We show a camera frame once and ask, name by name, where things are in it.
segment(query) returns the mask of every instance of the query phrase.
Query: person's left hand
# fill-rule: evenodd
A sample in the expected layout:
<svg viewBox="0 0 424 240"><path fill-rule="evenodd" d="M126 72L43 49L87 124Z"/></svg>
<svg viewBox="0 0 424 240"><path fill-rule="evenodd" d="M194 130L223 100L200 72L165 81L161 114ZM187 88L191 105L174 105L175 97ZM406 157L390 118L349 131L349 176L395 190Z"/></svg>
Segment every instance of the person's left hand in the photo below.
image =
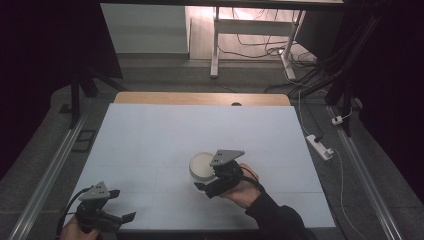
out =
<svg viewBox="0 0 424 240"><path fill-rule="evenodd" d="M73 216L62 229L60 240L96 240L99 233L100 231L97 229L93 229L89 233L84 233L80 228L78 220Z"/></svg>

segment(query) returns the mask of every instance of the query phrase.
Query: desk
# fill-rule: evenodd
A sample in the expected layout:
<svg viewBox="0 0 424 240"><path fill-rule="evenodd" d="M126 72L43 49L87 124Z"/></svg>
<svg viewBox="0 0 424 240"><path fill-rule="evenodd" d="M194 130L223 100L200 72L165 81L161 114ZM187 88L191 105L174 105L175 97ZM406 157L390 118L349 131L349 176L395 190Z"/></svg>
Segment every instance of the desk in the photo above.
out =
<svg viewBox="0 0 424 240"><path fill-rule="evenodd" d="M233 102L243 106L230 106ZM334 227L288 103L285 95L120 93L109 106L74 194L100 181L110 190L120 189L120 197L104 210L118 216L137 212L133 222L122 226L124 232L256 229L234 203L198 191L188 170L199 152L244 150L237 161L255 169L279 205L293 207L307 227Z"/></svg>

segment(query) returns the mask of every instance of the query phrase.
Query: white wall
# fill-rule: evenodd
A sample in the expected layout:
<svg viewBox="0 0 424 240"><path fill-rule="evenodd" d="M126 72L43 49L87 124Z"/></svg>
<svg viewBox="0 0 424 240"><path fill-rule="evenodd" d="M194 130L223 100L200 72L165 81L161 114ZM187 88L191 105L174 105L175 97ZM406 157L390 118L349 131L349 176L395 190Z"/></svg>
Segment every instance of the white wall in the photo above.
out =
<svg viewBox="0 0 424 240"><path fill-rule="evenodd" d="M117 53L188 53L184 6L101 6Z"/></svg>

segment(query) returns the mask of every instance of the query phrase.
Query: human hand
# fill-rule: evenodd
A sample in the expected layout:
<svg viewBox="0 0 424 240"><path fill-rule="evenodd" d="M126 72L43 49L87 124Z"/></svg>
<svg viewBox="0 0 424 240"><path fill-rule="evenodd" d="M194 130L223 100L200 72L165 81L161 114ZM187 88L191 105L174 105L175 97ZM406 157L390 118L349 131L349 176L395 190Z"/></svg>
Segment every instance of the human hand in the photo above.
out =
<svg viewBox="0 0 424 240"><path fill-rule="evenodd" d="M84 233L74 216L62 229L60 240L96 240L99 233L100 231L97 229L93 229L89 233Z"/></svg>
<svg viewBox="0 0 424 240"><path fill-rule="evenodd" d="M240 163L239 166L243 170L246 177L254 180L259 180L256 174L247 164ZM248 208L261 195L259 189L250 182L241 180L240 183L233 189L219 195L222 198L228 198L242 208Z"/></svg>

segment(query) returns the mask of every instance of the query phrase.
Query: gray floor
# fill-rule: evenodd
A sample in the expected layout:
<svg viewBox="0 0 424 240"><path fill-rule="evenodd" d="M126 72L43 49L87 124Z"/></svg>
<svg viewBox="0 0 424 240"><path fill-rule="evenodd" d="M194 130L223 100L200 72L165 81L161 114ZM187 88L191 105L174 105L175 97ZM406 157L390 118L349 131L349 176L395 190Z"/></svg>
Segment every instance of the gray floor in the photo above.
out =
<svg viewBox="0 0 424 240"><path fill-rule="evenodd" d="M262 93L269 85L280 84L284 75L280 62L221 62L217 80L209 78L209 61L189 61L181 58L143 58L121 56L124 80L119 80L131 91L178 91L178 92L239 92ZM295 69L298 76L308 69ZM81 95L83 109L88 109L83 131L97 132L101 126L108 104L117 91L96 81L100 93L87 99ZM268 93L288 93L294 86L285 85ZM326 191L328 203L337 220L337 228L313 229L318 239L363 239L349 224L340 203L341 165L344 173L343 206L355 228L366 239L387 239L380 221L363 190L351 160L331 124L325 93L317 92L301 102L305 129L318 135L317 122L324 132L323 144L337 149L340 159L323 162L310 149L316 170ZM45 120L17 159L16 164L0 183L0 239L7 239L25 208L39 180L52 160L70 124L68 113L59 113L63 104L70 103L70 88L57 91L52 96L52 106ZM297 99L291 100L298 109ZM358 120L359 108L351 116L353 140L360 150L375 183L390 208L404 239L424 239L424 207L416 198L396 167ZM78 180L89 152L87 142L77 142L67 157L49 196L38 215L27 239L53 239L57 220Z"/></svg>

